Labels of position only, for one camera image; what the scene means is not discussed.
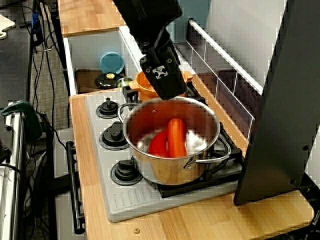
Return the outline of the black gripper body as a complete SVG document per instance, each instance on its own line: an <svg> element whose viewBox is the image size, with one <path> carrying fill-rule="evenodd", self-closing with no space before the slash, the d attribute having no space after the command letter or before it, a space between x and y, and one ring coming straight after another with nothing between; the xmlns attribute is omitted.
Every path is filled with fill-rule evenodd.
<svg viewBox="0 0 320 240"><path fill-rule="evenodd" d="M141 52L145 56L140 60L140 66L149 81L176 81L180 78L178 55L165 27L142 41Z"/></svg>

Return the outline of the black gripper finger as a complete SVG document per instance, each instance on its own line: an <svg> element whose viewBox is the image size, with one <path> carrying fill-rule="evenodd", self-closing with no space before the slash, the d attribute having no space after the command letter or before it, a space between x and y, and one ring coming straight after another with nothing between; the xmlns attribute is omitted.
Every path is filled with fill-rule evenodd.
<svg viewBox="0 0 320 240"><path fill-rule="evenodd" d="M160 78L154 77L152 80L152 85L162 100L170 100L179 96L180 94L175 94L173 90L173 80L175 72L171 72L166 76L161 76Z"/></svg>
<svg viewBox="0 0 320 240"><path fill-rule="evenodd" d="M183 95L186 92L185 75L180 70L174 74L172 88L175 95Z"/></svg>

